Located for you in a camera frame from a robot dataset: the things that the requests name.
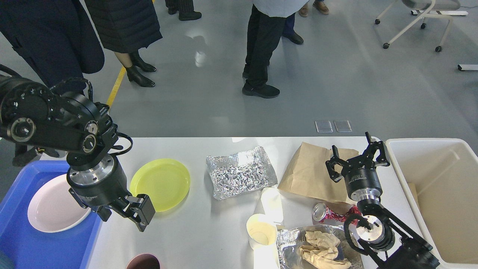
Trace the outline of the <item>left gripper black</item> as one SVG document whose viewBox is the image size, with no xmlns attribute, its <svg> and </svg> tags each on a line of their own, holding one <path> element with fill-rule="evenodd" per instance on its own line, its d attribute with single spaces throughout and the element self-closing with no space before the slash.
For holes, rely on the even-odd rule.
<svg viewBox="0 0 478 269">
<path fill-rule="evenodd" d="M 66 174 L 69 193 L 77 204 L 96 213 L 103 222 L 112 215 L 103 205 L 112 203 L 112 209 L 123 218 L 133 221 L 144 232 L 156 211 L 150 197 L 129 195 L 127 178 L 115 155 L 106 155 L 90 170 L 70 168 Z"/>
</svg>

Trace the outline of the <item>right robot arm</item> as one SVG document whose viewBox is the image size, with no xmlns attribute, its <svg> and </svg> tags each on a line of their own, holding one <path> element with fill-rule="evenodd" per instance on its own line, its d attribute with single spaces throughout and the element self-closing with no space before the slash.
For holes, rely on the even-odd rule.
<svg viewBox="0 0 478 269">
<path fill-rule="evenodd" d="M 356 252 L 370 256 L 379 269 L 436 269 L 440 262 L 432 246 L 381 204 L 383 193 L 376 168 L 389 166 L 384 143 L 365 133 L 367 148 L 361 155 L 342 160 L 332 146 L 325 165 L 334 182 L 345 181 L 348 197 L 359 213 L 347 217 L 345 238 Z"/>
</svg>

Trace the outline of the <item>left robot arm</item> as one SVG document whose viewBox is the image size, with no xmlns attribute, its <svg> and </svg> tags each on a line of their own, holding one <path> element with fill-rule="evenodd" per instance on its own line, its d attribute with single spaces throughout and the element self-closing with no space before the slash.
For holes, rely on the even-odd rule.
<svg viewBox="0 0 478 269">
<path fill-rule="evenodd" d="M 53 87 L 21 77 L 1 66 L 1 137 L 18 145 L 66 152 L 69 192 L 82 208 L 107 221 L 112 212 L 132 220 L 143 232 L 155 209 L 146 194 L 133 195 L 118 155 L 120 137 L 109 105 L 93 101 L 91 83 L 69 78 Z"/>
</svg>

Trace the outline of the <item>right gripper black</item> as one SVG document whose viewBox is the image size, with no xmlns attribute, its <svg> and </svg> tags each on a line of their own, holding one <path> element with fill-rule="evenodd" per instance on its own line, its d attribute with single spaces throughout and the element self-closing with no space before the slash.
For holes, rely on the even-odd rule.
<svg viewBox="0 0 478 269">
<path fill-rule="evenodd" d="M 369 132 L 365 132 L 365 137 L 368 145 L 362 157 L 342 160 L 338 148 L 332 145 L 332 157 L 325 162 L 330 179 L 338 183 L 344 178 L 348 197 L 355 202 L 379 199 L 383 191 L 376 167 L 390 166 L 384 143 L 381 140 L 372 141 Z M 336 171 L 336 165 L 342 167 L 342 173 Z"/>
</svg>

